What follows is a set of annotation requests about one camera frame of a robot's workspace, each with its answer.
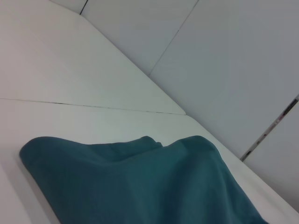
teal fabric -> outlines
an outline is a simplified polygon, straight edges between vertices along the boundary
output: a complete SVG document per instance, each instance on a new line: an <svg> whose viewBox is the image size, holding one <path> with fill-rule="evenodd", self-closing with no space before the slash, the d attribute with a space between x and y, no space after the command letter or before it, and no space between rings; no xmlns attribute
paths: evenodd
<svg viewBox="0 0 299 224"><path fill-rule="evenodd" d="M20 151L62 224L265 224L200 136L84 145L41 137Z"/></svg>

white surface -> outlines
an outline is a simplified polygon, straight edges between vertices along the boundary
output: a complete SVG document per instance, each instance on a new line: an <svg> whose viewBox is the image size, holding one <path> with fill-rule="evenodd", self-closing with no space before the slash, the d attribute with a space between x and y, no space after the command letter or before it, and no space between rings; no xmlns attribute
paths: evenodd
<svg viewBox="0 0 299 224"><path fill-rule="evenodd" d="M151 78L241 157L299 92L299 1L200 0Z"/></svg>
<svg viewBox="0 0 299 224"><path fill-rule="evenodd" d="M0 98L184 114L78 14L0 0Z"/></svg>
<svg viewBox="0 0 299 224"><path fill-rule="evenodd" d="M7 206L0 209L1 223L18 224L17 218L22 224L58 223L18 157L19 150L30 139L54 136L95 144L130 141L145 135L164 146L194 135L207 138L216 145L231 173L265 220L271 224L299 223L299 214L290 205L188 116L1 99L0 108L0 167L9 180L7 183L0 172L0 198L5 199L0 200L0 207Z"/></svg>
<svg viewBox="0 0 299 224"><path fill-rule="evenodd" d="M274 128L245 163L299 211L299 104Z"/></svg>
<svg viewBox="0 0 299 224"><path fill-rule="evenodd" d="M61 6L64 6L76 13L81 12L86 2L86 0L50 0L50 1L53 1Z"/></svg>
<svg viewBox="0 0 299 224"><path fill-rule="evenodd" d="M149 74L197 0L89 0L82 15Z"/></svg>

teal cloth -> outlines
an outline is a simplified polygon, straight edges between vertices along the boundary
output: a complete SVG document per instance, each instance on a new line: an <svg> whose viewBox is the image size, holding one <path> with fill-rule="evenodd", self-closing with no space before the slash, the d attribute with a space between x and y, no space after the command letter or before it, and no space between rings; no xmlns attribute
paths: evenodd
<svg viewBox="0 0 299 224"><path fill-rule="evenodd" d="M62 224L265 224L200 136L84 145L31 140L20 157Z"/></svg>

white panel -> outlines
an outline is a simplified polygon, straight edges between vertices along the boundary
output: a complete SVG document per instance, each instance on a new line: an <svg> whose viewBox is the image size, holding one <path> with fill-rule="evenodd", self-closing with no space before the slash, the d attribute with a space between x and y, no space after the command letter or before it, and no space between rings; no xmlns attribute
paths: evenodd
<svg viewBox="0 0 299 224"><path fill-rule="evenodd" d="M53 136L95 144L129 141L145 135L164 146L194 135L207 138L218 148L232 175L266 221L271 224L299 223L299 214L290 205L188 116L1 99L0 108L0 168L10 181L0 190L0 198L5 198L0 200L0 207L13 206L9 208L14 211L14 216L9 217L7 210L0 210L1 220L6 218L3 223L19 224L13 221L15 216L29 215L32 224L58 224L18 157L19 150L30 139ZM2 181L7 180L1 178L0 170L0 187ZM18 211L20 206L15 207L19 201L23 205L21 211ZM22 223L31 223L26 218Z"/></svg>
<svg viewBox="0 0 299 224"><path fill-rule="evenodd" d="M299 211L299 104L250 154L245 163Z"/></svg>
<svg viewBox="0 0 299 224"><path fill-rule="evenodd" d="M50 0L50 1L53 1L61 6L64 6L76 13L81 12L86 2L86 0Z"/></svg>
<svg viewBox="0 0 299 224"><path fill-rule="evenodd" d="M197 0L89 0L82 15L149 74Z"/></svg>
<svg viewBox="0 0 299 224"><path fill-rule="evenodd" d="M185 112L85 18L47 0L0 0L0 98Z"/></svg>
<svg viewBox="0 0 299 224"><path fill-rule="evenodd" d="M242 154L299 91L299 1L200 0L151 78Z"/></svg>

